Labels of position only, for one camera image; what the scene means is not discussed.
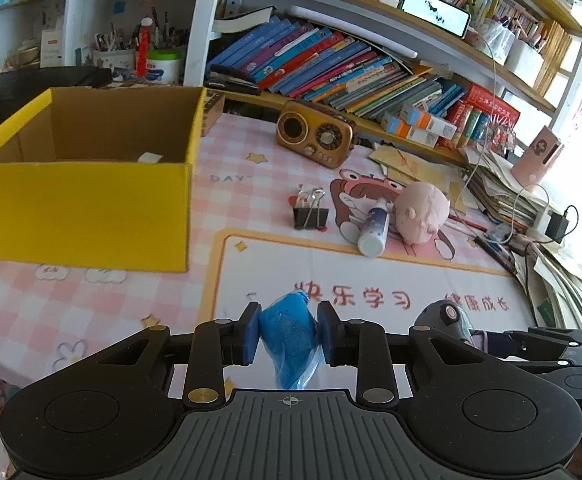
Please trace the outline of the blue bag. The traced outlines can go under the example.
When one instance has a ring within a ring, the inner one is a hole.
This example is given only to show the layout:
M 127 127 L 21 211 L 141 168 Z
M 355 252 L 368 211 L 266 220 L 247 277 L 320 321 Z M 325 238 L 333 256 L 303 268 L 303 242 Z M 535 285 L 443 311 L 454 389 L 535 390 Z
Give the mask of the blue bag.
M 274 364 L 276 386 L 304 390 L 323 362 L 318 323 L 301 290 L 288 292 L 259 314 L 259 336 Z

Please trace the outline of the white blue spray bottle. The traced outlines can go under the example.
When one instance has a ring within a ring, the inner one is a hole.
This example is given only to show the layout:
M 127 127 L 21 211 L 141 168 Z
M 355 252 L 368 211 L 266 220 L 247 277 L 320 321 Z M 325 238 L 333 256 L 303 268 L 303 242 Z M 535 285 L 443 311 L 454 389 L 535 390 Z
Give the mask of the white blue spray bottle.
M 367 219 L 359 232 L 357 248 L 367 258 L 377 258 L 384 253 L 389 232 L 390 214 L 387 201 L 379 198 L 371 207 Z

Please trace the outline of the black binder clip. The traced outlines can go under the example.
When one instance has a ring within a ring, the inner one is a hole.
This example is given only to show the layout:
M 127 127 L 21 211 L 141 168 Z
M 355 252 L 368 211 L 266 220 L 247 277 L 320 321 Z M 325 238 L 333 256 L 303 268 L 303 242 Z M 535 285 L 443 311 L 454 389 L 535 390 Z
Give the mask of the black binder clip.
M 308 186 L 301 188 L 295 196 L 293 222 L 297 230 L 320 230 L 327 228 L 329 209 L 321 206 L 326 192 L 323 188 Z

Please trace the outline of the pink plush pig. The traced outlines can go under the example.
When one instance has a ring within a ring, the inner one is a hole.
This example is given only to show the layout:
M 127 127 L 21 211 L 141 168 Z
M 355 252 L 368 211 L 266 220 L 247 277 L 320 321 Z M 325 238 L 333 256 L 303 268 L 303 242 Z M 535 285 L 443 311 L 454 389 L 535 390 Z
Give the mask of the pink plush pig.
M 394 200 L 395 228 L 407 244 L 428 243 L 448 218 L 450 201 L 435 185 L 413 182 Z

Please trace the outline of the stack of papers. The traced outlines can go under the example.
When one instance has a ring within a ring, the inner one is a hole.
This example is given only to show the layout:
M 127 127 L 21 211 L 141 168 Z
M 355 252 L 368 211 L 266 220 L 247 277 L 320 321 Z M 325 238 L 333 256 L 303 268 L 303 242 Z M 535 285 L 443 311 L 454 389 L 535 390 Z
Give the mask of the stack of papers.
M 522 186 L 512 165 L 491 151 L 462 148 L 466 187 L 497 223 L 495 240 L 513 252 L 515 278 L 539 326 L 582 328 L 582 208 L 564 204 L 540 184 Z M 546 237 L 550 212 L 565 214 L 560 244 Z

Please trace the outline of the pink checked table mat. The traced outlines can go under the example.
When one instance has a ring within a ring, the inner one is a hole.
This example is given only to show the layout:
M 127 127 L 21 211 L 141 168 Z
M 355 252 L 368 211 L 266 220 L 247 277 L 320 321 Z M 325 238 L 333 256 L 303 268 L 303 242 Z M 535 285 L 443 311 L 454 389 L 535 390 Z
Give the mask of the pink checked table mat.
M 326 192 L 324 231 L 294 227 L 295 196 L 308 186 Z M 398 192 L 367 148 L 330 170 L 281 148 L 268 122 L 219 118 L 195 168 L 187 272 L 0 261 L 0 379 L 24 386 L 143 328 L 189 333 L 293 290 L 390 333 L 407 332 L 428 304 L 444 298 L 480 330 L 530 326 L 518 283 L 460 223 L 447 222 L 427 244 L 390 236 L 381 256 L 358 252 L 368 210 Z

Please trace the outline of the black pen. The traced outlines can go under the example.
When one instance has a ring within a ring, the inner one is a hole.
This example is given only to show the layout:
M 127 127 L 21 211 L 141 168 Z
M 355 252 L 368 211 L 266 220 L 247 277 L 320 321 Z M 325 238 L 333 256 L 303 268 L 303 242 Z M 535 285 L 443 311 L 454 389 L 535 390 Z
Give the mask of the black pen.
M 516 273 L 514 260 L 498 244 L 486 240 L 483 236 L 474 237 L 474 242 L 478 247 L 481 247 L 484 252 L 487 252 L 496 262 L 498 262 L 504 270 L 507 270 L 511 274 Z

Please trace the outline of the black power adapter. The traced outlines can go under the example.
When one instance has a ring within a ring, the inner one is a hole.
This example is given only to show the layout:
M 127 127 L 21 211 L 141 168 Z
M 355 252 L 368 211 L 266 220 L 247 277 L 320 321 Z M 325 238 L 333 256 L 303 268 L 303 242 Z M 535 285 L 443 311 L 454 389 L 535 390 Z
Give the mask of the black power adapter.
M 560 244 L 568 230 L 568 218 L 565 214 L 551 211 L 548 226 L 545 230 L 545 236 Z

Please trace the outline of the red pencil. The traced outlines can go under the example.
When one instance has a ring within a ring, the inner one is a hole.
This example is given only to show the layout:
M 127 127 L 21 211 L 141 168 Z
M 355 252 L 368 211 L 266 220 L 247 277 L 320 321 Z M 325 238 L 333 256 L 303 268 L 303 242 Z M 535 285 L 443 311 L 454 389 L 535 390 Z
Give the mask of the red pencil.
M 462 223 L 465 226 L 469 226 L 469 228 L 472 228 L 474 230 L 479 230 L 479 231 L 482 231 L 482 232 L 486 232 L 488 230 L 488 227 L 487 226 L 482 226 L 480 223 L 475 223 L 475 222 L 472 222 L 470 220 L 463 219 L 463 218 L 461 218 L 459 216 L 456 216 L 455 214 L 450 214 L 448 216 L 448 219 L 450 219 L 452 221 L 456 221 L 456 222 Z

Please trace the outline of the brown paper notebooks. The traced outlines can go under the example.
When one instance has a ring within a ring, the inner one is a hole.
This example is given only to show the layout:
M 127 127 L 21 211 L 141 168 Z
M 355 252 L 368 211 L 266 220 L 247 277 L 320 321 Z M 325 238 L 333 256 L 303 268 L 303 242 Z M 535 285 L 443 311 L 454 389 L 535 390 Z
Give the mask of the brown paper notebooks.
M 402 185 L 427 182 L 439 188 L 450 201 L 451 208 L 466 213 L 460 192 L 463 188 L 461 171 L 443 164 L 427 162 L 419 156 L 380 145 L 369 154 L 383 173 L 392 181 Z

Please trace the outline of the pink speaker device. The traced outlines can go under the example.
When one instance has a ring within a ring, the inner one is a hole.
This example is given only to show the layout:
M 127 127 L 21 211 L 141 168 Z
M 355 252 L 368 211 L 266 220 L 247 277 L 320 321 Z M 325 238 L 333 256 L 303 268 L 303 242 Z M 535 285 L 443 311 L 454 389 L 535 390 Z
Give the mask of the pink speaker device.
M 562 141 L 548 127 L 540 130 L 534 141 L 511 168 L 512 177 L 522 186 L 538 184 L 564 149 Z

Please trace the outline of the yellow cardboard box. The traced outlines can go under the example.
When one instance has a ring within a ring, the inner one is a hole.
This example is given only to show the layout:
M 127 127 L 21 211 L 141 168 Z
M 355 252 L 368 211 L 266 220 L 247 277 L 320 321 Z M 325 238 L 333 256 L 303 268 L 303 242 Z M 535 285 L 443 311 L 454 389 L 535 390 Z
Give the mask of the yellow cardboard box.
M 188 268 L 201 87 L 51 88 L 0 125 L 0 260 Z

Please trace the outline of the brown retro radio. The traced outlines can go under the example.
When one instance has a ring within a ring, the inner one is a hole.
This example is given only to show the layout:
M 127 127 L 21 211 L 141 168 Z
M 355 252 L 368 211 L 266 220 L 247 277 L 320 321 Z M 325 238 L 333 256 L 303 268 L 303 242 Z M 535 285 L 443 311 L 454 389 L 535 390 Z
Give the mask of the brown retro radio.
M 280 146 L 321 166 L 339 168 L 356 143 L 356 124 L 327 106 L 290 100 L 276 125 Z

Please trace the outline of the lower orange medicine box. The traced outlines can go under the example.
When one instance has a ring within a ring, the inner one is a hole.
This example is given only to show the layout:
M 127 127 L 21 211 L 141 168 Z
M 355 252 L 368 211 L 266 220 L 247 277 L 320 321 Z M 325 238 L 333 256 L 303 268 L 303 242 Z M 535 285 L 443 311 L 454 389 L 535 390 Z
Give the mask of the lower orange medicine box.
M 392 136 L 397 136 L 401 139 L 407 139 L 417 144 L 427 146 L 428 148 L 435 148 L 438 140 L 436 134 L 428 132 L 425 129 L 420 129 L 407 124 L 398 116 L 390 113 L 385 113 L 381 120 L 381 127 L 384 131 Z

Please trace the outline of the orange white medicine box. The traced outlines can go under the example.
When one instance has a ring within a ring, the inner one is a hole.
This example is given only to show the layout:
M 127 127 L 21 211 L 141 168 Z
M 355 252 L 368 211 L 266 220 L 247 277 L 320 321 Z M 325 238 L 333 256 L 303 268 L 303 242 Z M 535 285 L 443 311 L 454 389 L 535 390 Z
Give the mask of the orange white medicine box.
M 457 131 L 457 126 L 451 122 L 431 115 L 429 112 L 420 110 L 420 108 L 413 105 L 404 105 L 399 117 L 411 127 L 428 131 L 447 140 L 451 140 Z

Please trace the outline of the wooden chess box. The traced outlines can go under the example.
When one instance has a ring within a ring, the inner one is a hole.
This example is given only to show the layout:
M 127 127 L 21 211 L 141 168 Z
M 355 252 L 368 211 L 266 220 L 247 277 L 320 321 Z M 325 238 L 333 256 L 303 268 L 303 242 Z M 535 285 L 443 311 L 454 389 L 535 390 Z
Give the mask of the wooden chess box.
M 225 96 L 221 92 L 206 91 L 201 134 L 206 136 L 223 114 Z

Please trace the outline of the red thick dictionary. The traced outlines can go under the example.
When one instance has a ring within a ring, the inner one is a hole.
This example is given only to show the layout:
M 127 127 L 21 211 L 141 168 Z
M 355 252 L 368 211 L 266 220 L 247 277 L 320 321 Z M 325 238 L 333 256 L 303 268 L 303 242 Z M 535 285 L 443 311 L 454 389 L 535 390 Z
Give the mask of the red thick dictionary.
M 478 84 L 471 84 L 464 100 L 477 110 L 492 117 L 495 124 L 509 130 L 515 127 L 520 118 L 519 110 Z

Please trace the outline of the green lid white jar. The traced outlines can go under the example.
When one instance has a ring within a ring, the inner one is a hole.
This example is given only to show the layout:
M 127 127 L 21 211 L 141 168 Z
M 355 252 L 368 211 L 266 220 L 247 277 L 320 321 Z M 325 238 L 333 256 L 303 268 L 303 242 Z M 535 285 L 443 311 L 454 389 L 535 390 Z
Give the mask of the green lid white jar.
M 147 55 L 146 79 L 156 84 L 179 84 L 183 55 L 177 49 L 151 50 Z

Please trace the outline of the row of leaning books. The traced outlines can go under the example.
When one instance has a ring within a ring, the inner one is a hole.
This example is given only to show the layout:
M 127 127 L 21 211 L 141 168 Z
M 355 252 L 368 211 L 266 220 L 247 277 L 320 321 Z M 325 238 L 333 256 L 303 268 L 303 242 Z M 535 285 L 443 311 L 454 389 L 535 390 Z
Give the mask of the row of leaning books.
M 466 95 L 457 82 L 364 38 L 277 15 L 222 41 L 207 62 L 205 84 L 279 94 L 374 122 L 404 105 L 444 117 Z

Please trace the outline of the red white bottle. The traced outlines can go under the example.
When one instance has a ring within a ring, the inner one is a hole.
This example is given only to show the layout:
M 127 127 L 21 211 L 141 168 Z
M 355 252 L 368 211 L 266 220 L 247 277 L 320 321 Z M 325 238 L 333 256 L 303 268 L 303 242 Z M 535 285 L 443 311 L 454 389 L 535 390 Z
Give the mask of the red white bottle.
M 138 78 L 145 78 L 147 73 L 147 54 L 150 44 L 150 32 L 153 21 L 152 18 L 143 18 L 140 21 L 137 46 L 136 75 Z

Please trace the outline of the black keyboard piano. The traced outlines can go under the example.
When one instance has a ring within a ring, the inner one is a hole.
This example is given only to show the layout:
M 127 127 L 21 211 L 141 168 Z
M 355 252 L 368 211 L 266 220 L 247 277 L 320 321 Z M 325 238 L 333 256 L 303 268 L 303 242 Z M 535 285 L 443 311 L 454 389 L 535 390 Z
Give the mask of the black keyboard piano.
M 94 66 L 24 68 L 0 73 L 0 124 L 49 88 L 100 88 L 111 81 L 111 70 Z

